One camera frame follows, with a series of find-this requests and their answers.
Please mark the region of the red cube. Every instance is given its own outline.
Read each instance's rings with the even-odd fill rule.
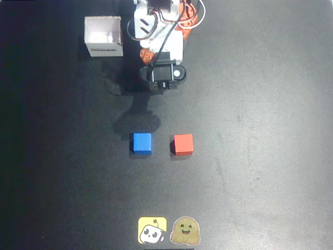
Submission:
[[[175,140],[175,154],[191,155],[193,153],[193,135],[191,134],[177,134],[174,136]]]

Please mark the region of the white cardboard box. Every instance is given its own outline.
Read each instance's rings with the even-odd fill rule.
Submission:
[[[123,56],[120,17],[85,17],[84,42],[92,57]]]

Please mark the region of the smiling potato sticker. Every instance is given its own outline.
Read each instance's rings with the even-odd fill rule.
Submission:
[[[173,225],[170,241],[179,245],[198,245],[200,243],[198,222],[191,217],[177,219]]]

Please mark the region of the orange robot part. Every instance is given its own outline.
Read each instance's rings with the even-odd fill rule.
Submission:
[[[144,64],[148,65],[149,63],[153,62],[155,60],[155,54],[153,51],[143,48],[140,51],[140,57]]]
[[[198,22],[198,15],[196,15],[196,8],[193,4],[186,4],[186,10],[180,20],[181,26],[184,27],[191,27],[194,26]],[[179,12],[183,12],[183,5],[180,4],[179,6]],[[183,39],[184,41],[188,38],[190,35],[192,29],[183,29],[180,25],[176,27],[176,30],[181,30],[183,33]]]

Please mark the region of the black cable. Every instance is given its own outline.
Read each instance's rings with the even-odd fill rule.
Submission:
[[[201,6],[200,1],[198,1],[197,7],[196,7],[196,9],[197,9],[197,11],[196,11],[196,16],[197,16],[198,13],[199,13],[200,6]]]
[[[149,69],[147,70],[147,80],[149,80],[149,81],[151,80],[151,75],[152,75],[152,72],[153,72],[153,70],[154,70],[154,68],[156,66],[157,60],[160,57],[160,55],[162,53],[162,50],[163,50],[165,44],[167,43],[167,40],[168,40],[169,36],[171,35],[171,32],[176,28],[176,26],[178,25],[178,22],[183,17],[183,14],[185,13],[185,10],[186,10],[185,0],[183,0],[183,11],[179,15],[178,20],[172,25],[172,28],[167,33],[167,35],[166,35],[166,37],[164,39],[164,42],[162,43],[162,46],[161,46],[160,50],[158,51],[158,54],[156,55],[156,58],[155,58],[154,62],[152,63],[151,67],[149,67]]]

